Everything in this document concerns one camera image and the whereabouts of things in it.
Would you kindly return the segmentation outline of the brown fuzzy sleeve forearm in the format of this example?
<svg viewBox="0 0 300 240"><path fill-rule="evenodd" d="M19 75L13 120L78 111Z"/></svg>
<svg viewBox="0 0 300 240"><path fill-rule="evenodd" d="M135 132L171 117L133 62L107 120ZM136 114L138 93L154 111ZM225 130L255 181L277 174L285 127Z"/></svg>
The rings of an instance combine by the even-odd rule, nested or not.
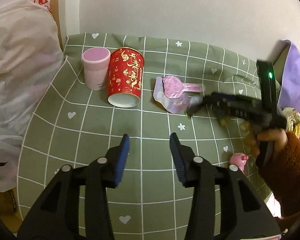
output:
<svg viewBox="0 0 300 240"><path fill-rule="evenodd" d="M280 203L283 218L300 214L300 140L292 132L286 134L286 148L276 159L270 157L259 169L261 177Z"/></svg>

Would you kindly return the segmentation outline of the right hand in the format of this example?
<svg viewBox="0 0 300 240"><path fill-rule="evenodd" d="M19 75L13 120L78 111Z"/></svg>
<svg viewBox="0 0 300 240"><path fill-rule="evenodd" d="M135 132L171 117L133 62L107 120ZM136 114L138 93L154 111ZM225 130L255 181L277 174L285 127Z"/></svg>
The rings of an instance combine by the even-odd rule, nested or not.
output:
<svg viewBox="0 0 300 240"><path fill-rule="evenodd" d="M274 150L271 156L273 160L279 156L280 152L286 148L288 143L287 134L284 129L269 129L255 134L253 126L249 122L244 121L241 125L241 130L247 134L244 139L244 144L247 146L249 153L255 158L261 153L259 145L262 141L274 143Z"/></svg>

